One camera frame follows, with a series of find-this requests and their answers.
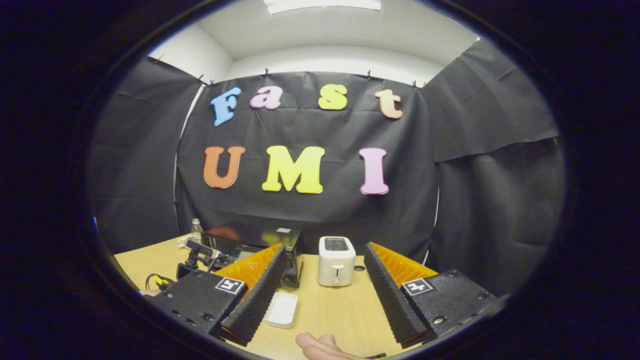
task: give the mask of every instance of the white wall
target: white wall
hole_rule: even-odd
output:
[[[222,79],[290,71],[347,72],[418,86],[429,82],[443,66],[415,56],[355,46],[295,47],[237,60]]]
[[[202,81],[221,81],[233,64],[233,59],[198,24],[184,28],[155,48],[152,58],[177,67]]]

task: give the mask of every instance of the foam letter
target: foam letter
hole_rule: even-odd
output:
[[[280,106],[282,88],[279,86],[265,86],[258,89],[258,94],[251,99],[251,106],[254,108],[277,109]]]
[[[368,147],[358,151],[364,159],[364,185],[360,192],[365,195],[382,195],[389,192],[382,172],[382,158],[387,155],[384,149]]]
[[[344,85],[327,84],[320,89],[321,98],[318,99],[320,108],[326,110],[340,110],[347,106],[347,88]]]
[[[380,90],[373,95],[380,98],[380,110],[386,117],[391,119],[402,117],[402,110],[396,109],[396,101],[400,101],[400,96],[394,95],[391,89]]]
[[[244,154],[244,147],[231,146],[229,152],[229,169],[224,177],[218,176],[218,159],[225,150],[219,146],[204,149],[204,181],[212,188],[228,188],[233,185],[238,177],[240,155]]]
[[[216,120],[213,122],[213,126],[218,126],[224,122],[227,122],[227,120],[231,119],[234,116],[234,113],[229,111],[228,109],[233,110],[236,108],[237,102],[234,95],[240,95],[240,92],[240,88],[235,87],[228,92],[215,97],[211,101],[213,109],[216,111]]]
[[[302,150],[298,160],[294,163],[287,147],[276,145],[267,148],[267,154],[271,156],[267,181],[262,184],[262,189],[268,192],[280,191],[282,185],[278,182],[278,174],[287,191],[291,191],[293,185],[300,178],[300,184],[296,190],[300,193],[321,193],[320,185],[320,158],[324,155],[321,147],[310,146]]]

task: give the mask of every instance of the wooden table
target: wooden table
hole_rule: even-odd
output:
[[[142,290],[151,273],[175,279],[178,263],[184,262],[189,254],[188,249],[176,246],[177,239],[115,257],[131,281]],[[300,287],[278,289],[298,296],[293,328],[279,329],[262,322],[245,350],[277,360],[304,359],[295,337],[301,332],[310,332],[315,337],[332,333],[343,351],[362,357],[383,352],[391,356],[403,351],[391,333],[366,270],[354,272],[349,286],[327,288],[317,283],[318,256],[304,254],[302,259],[305,266]],[[356,265],[363,265],[363,261],[363,256],[356,257]]]

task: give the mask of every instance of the human hand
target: human hand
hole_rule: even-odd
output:
[[[316,339],[308,332],[302,332],[296,336],[296,343],[309,360],[366,360],[343,352],[335,344],[335,336],[332,334],[324,334]]]

